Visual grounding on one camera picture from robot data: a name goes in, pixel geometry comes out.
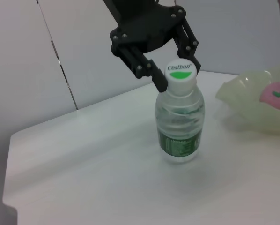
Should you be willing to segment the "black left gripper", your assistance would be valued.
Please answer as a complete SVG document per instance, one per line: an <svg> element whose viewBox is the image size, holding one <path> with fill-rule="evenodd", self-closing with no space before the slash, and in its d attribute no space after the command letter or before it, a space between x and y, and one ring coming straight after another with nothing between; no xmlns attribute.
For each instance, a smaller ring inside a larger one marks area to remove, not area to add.
<svg viewBox="0 0 280 225"><path fill-rule="evenodd" d="M201 64L195 52L195 38L181 6L164 6L157 0L105 0L105 5L118 24L111 31L111 51L132 71L137 79L152 77L159 92L168 87L163 72L148 60L149 53L174 39L179 58L190 60L200 71Z"/></svg>

